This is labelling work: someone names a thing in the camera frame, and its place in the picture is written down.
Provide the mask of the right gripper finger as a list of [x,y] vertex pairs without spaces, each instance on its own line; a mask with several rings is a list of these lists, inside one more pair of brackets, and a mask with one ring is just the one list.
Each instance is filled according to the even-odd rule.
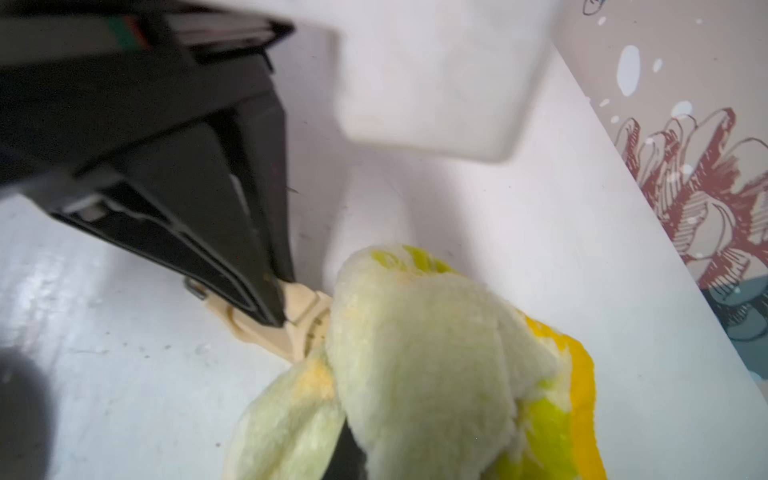
[[366,454],[345,421],[322,480],[366,480]]

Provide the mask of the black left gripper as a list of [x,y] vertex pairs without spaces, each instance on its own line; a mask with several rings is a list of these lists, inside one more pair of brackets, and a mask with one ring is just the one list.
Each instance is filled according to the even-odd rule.
[[215,130],[201,122],[128,147],[272,95],[269,52],[294,30],[208,1],[3,2],[2,196],[95,194],[50,214],[282,326],[276,275]]

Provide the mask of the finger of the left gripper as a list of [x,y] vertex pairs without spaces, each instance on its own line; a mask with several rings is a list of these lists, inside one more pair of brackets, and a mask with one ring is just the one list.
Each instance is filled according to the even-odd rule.
[[288,226],[286,115],[276,93],[238,103],[227,131],[238,178],[258,239],[279,279],[295,280]]

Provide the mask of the yellow green frog towel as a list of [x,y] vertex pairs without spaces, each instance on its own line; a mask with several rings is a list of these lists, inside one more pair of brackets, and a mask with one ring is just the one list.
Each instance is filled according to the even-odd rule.
[[352,254],[325,341],[245,410],[228,479],[322,479],[345,421],[367,479],[602,479],[594,363],[429,252]]

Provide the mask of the cream strap analog watch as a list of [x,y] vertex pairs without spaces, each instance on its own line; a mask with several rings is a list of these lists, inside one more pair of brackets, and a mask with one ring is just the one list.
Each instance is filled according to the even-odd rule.
[[203,300],[238,340],[258,345],[290,363],[297,363],[313,347],[325,341],[332,298],[300,283],[280,280],[279,284],[286,321],[282,327],[270,327],[259,324],[202,283],[184,279],[187,290]]

